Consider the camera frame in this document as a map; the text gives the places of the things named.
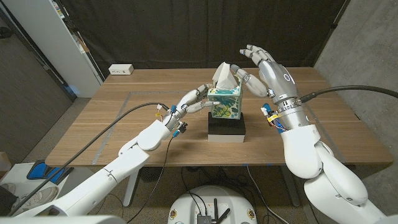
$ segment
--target black curtain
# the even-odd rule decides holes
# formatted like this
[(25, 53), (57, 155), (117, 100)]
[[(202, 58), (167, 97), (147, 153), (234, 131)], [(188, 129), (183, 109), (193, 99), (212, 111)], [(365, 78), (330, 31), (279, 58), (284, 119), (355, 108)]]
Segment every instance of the black curtain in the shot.
[(62, 1), (101, 71), (254, 67), (239, 49), (254, 44), (286, 67), (312, 66), (344, 0)]

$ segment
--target silver robot hand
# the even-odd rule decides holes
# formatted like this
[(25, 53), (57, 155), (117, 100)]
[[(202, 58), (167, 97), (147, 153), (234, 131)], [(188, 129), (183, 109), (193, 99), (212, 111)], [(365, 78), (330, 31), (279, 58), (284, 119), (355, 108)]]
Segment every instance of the silver robot hand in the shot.
[[(309, 125), (304, 109), (298, 99), (299, 95), (297, 94), (295, 82), (286, 68), (275, 62), (271, 55), (260, 47), (247, 45), (246, 49), (241, 49), (239, 52), (251, 58), (260, 68), (260, 79), (266, 83), (268, 87), (267, 96), (272, 98), (272, 102), (278, 106), (279, 118), (284, 127), (290, 130)], [(254, 77), (250, 74), (246, 76), (246, 79), (248, 79), (248, 77)]]

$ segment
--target wooden table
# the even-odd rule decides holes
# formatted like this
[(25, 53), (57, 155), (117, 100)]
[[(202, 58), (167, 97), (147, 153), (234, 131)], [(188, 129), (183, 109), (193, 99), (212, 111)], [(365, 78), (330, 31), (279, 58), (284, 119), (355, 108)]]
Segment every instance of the wooden table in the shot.
[[(103, 130), (121, 113), (151, 101), (169, 107), (177, 104), (189, 90), (211, 82), (216, 69), (135, 70), (132, 75), (110, 75), (96, 95), (46, 159), (50, 166), (60, 166)], [(257, 75), (258, 68), (248, 68)], [(314, 68), (288, 68), (298, 91), (304, 95), (330, 87)], [(204, 109), (188, 114), (183, 121), (187, 131), (170, 145), (166, 166), (252, 166), (284, 164), (282, 138), (269, 127), (260, 111), (264, 103), (276, 107), (270, 99), (260, 99), (244, 88), (242, 111), (246, 122), (244, 143), (207, 141), (207, 114)], [(311, 123), (345, 164), (389, 164), (392, 155), (360, 121), (336, 93), (321, 95), (305, 105)], [(120, 120), (101, 136), (71, 166), (105, 166), (118, 156), (120, 148), (155, 119), (156, 106), (147, 106)], [(147, 166), (162, 166), (167, 142), (149, 152)]]

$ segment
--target yellow label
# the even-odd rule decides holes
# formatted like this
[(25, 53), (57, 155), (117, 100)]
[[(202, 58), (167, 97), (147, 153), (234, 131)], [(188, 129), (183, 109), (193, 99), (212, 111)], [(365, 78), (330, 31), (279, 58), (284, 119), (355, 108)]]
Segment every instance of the yellow label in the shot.
[(277, 119), (278, 118), (278, 115), (277, 114), (274, 114), (274, 115), (272, 115), (270, 118), (267, 118), (268, 119), (268, 122), (271, 122), (271, 121), (273, 121), (273, 120), (275, 120), (275, 119)]

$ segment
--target black box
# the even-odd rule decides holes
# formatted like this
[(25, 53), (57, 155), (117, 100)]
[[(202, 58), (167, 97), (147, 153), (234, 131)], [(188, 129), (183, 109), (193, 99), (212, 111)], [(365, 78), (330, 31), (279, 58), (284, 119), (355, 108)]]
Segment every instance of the black box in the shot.
[(243, 142), (246, 134), (243, 114), (241, 119), (213, 118), (208, 113), (209, 142)]

